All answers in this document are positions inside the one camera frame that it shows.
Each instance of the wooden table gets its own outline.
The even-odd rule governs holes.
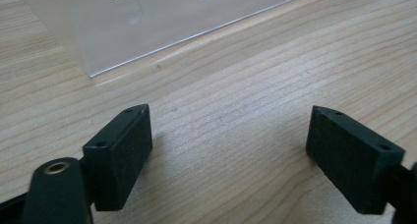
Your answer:
[[[22,0],[0,0],[0,201],[149,103],[154,149],[96,223],[389,223],[306,155],[313,105],[417,160],[417,0],[297,0],[88,78]]]

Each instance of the screw hole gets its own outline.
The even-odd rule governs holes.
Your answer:
[[[383,149],[383,150],[391,150],[391,147],[389,145],[386,145],[386,144],[381,144],[380,148]]]
[[[95,144],[97,147],[105,147],[107,145],[106,141],[99,141]]]
[[[43,172],[47,175],[53,175],[60,172],[63,172],[70,166],[67,162],[57,162],[52,165],[49,165]]]

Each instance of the black clamp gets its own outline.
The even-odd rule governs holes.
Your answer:
[[[92,223],[123,208],[152,150],[149,106],[124,110],[83,146],[84,157],[38,167],[27,194],[0,204],[0,223]]]
[[[405,150],[349,116],[313,107],[306,146],[325,175],[362,214],[395,209],[392,223],[417,223],[417,163],[401,166]]]

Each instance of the light wood surface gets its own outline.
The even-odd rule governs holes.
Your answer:
[[[94,79],[0,0],[0,201],[142,103],[154,149],[96,223],[389,223],[391,207],[357,214],[304,147],[321,105],[417,160],[417,0],[297,0]]]

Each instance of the clear acrylic sheet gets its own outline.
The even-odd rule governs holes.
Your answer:
[[[93,77],[290,0],[25,0]]]

